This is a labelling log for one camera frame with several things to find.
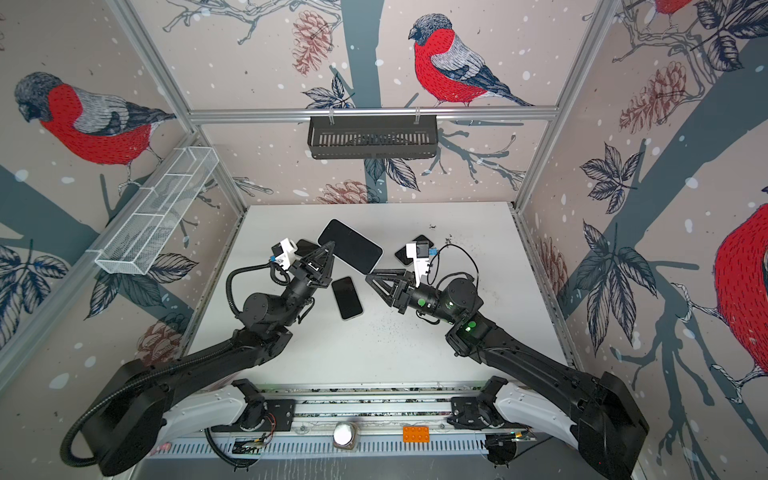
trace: white wire mesh basket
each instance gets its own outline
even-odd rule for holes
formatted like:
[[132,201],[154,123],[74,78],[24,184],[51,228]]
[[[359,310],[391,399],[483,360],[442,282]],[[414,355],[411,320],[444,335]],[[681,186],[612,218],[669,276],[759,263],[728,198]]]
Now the white wire mesh basket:
[[96,259],[108,273],[145,275],[219,163],[210,147],[186,147]]

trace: bird head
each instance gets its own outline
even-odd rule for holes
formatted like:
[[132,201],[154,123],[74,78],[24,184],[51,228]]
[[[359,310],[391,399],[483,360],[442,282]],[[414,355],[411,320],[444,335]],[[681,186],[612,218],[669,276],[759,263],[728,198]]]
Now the bird head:
[[22,117],[27,122],[35,118],[41,121],[53,120],[48,108],[48,93],[63,83],[59,77],[43,71],[36,71],[22,78],[14,91]]
[[453,25],[448,20],[448,17],[442,13],[430,13],[416,20],[413,28],[411,28],[411,32],[408,34],[408,39],[415,40],[419,46],[423,47],[427,40],[429,40],[429,37],[441,28],[451,29]]

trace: orange lego brick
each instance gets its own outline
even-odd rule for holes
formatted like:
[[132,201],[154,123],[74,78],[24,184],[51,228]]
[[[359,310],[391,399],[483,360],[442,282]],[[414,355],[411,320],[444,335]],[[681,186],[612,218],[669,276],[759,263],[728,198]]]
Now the orange lego brick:
[[429,427],[402,427],[405,443],[429,443]]

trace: metal shelf basket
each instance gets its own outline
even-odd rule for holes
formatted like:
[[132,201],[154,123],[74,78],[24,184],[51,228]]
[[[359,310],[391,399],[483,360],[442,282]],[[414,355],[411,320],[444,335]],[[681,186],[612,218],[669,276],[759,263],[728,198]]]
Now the metal shelf basket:
[[145,275],[219,163],[210,147],[186,147],[107,243],[96,264],[108,273]]
[[437,116],[312,117],[307,144],[312,157],[432,158]]

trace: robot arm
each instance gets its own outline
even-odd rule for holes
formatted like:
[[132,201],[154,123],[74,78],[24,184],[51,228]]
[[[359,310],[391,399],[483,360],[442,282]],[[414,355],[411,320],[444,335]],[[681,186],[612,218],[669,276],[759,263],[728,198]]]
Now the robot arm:
[[[292,336],[287,327],[297,320],[301,323],[314,304],[315,290],[330,284],[333,248],[334,243],[328,242],[293,262],[288,268],[293,274],[290,281],[276,279],[275,263],[234,270],[227,277],[227,300],[245,328],[235,330],[229,340],[178,360],[150,367],[140,360],[123,365],[67,432],[61,443],[62,461],[74,467],[98,463],[105,476],[113,476],[139,462],[158,440],[233,422],[244,428],[256,426],[263,403],[249,382],[193,394],[283,351]],[[238,273],[263,268],[272,269],[273,280],[285,290],[280,296],[254,293],[241,312],[232,297],[232,279]],[[71,452],[72,440],[80,431],[94,453],[92,458],[79,458]]]
[[410,306],[451,323],[445,339],[457,356],[499,369],[538,393],[501,386],[493,392],[489,418],[500,413],[510,422],[537,426],[577,447],[603,476],[631,477],[648,424],[617,377],[579,372],[517,341],[479,312],[483,302],[471,278],[455,278],[442,291],[416,286],[406,270],[374,270],[366,282],[400,313]]

